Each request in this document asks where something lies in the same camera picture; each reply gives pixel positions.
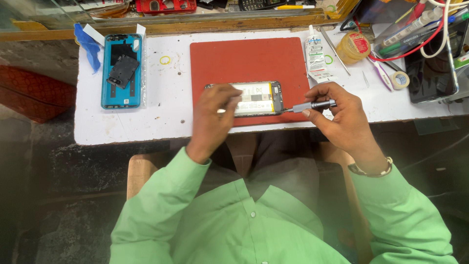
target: blue phone back cover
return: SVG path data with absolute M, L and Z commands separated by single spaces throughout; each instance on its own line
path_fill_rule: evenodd
M 126 35 L 126 43 L 132 43 L 132 51 L 137 53 L 137 61 L 140 62 L 140 65 L 135 70 L 135 93 L 134 96 L 130 96 L 130 82 L 127 83 L 125 89 L 115 88 L 115 97 L 111 97 L 111 84 L 106 80 L 109 77 L 109 72 L 112 70 L 111 66 L 111 46 L 114 44 L 123 44 L 124 40 L 108 40 L 106 36 L 106 43 L 104 47 L 104 62 L 103 62 L 103 84 L 101 88 L 101 107 L 104 109 L 112 109 L 105 106 L 113 105 L 117 108 L 137 108 L 140 106 L 140 78 L 141 78 L 141 66 L 142 66 L 142 38 L 138 34 L 123 34 Z M 138 39 L 139 49 L 137 51 L 133 50 L 134 40 Z

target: workbench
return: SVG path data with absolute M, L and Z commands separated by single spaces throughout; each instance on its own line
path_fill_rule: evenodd
M 379 35 L 387 26 L 387 24 L 374 25 L 375 35 Z M 339 31 L 339 27 L 327 33 L 335 45 L 345 35 L 345 32 Z M 295 32 L 279 30 L 149 37 L 146 39 L 146 61 L 144 62 L 147 83 L 146 105 L 136 109 L 102 109 L 100 107 L 102 68 L 93 74 L 93 70 L 86 58 L 86 52 L 83 48 L 80 48 L 75 140 L 80 145 L 100 145 L 190 137 L 192 132 L 190 43 L 290 37 L 299 37 L 301 42 L 304 43 L 308 35 L 309 31 L 305 28 L 304 31 Z M 450 105 L 439 102 L 412 104 L 407 88 L 393 93 L 389 92 L 381 83 L 373 65 L 368 60 L 361 60 L 355 64 L 347 65 L 351 73 L 351 76 L 349 76 L 325 41 L 323 46 L 324 54 L 328 54 L 333 58 L 333 62 L 328 65 L 328 69 L 339 77 L 336 80 L 339 85 L 362 99 L 363 109 L 370 123 L 469 114 L 467 100 L 463 103 Z M 163 65 L 160 63 L 160 58 L 163 56 L 171 58 L 169 64 Z M 98 54 L 98 57 L 102 62 L 103 50 Z M 403 60 L 394 62 L 405 69 Z M 383 65 L 383 68 L 388 75 L 395 72 L 386 65 Z M 309 78 L 309 82 L 311 87 L 316 84 L 311 78 Z M 329 119 L 333 118 L 328 110 L 324 112 L 324 115 Z M 311 122 L 261 124 L 234 127 L 230 130 L 230 133 L 310 127 L 314 127 Z

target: wristwatch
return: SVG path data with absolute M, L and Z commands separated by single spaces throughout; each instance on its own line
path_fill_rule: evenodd
M 383 176 L 386 176 L 388 175 L 390 172 L 391 172 L 391 169 L 393 168 L 393 159 L 391 157 L 386 157 L 386 160 L 387 160 L 387 169 L 385 171 L 382 171 L 380 174 L 368 174 L 364 171 L 362 171 L 357 165 L 356 163 L 354 164 L 350 164 L 348 166 L 348 169 L 355 173 L 355 174 L 358 174 L 358 175 L 363 175 L 363 176 L 367 176 L 367 177 L 371 177 L 371 178 L 378 178 L 378 177 L 383 177 Z

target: smartphone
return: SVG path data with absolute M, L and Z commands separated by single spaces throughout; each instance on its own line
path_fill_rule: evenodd
M 234 111 L 235 117 L 275 116 L 282 113 L 283 98 L 279 82 L 232 83 L 231 85 L 242 90 L 241 102 Z M 205 89 L 212 86 L 213 84 L 206 85 Z M 218 112 L 225 112 L 224 106 Z
M 453 59 L 461 53 L 467 27 L 468 21 L 451 25 L 448 29 L 449 41 L 436 57 L 427 59 L 418 51 L 405 57 L 412 103 L 441 100 L 459 91 Z M 442 41 L 441 31 L 424 46 L 425 52 L 434 54 Z
M 128 63 L 122 63 L 123 58 L 136 60 L 135 67 L 124 68 Z M 104 109 L 115 108 L 137 108 L 140 106 L 140 62 L 142 60 L 142 37 L 139 34 L 113 34 L 107 35 L 104 46 L 103 61 L 103 84 L 101 88 L 101 107 Z M 127 70 L 133 70 L 128 83 L 122 87 L 116 87 L 114 80 L 109 73 L 113 71 L 121 72 L 123 75 L 130 76 Z

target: precision screwdriver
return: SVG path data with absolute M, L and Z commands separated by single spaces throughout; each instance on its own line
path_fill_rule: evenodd
M 283 112 L 294 112 L 294 113 L 301 113 L 305 109 L 318 109 L 321 107 L 336 107 L 337 104 L 335 103 L 334 99 L 329 99 L 329 101 L 323 102 L 307 102 L 302 104 L 296 104 L 292 108 L 285 108 L 282 109 Z

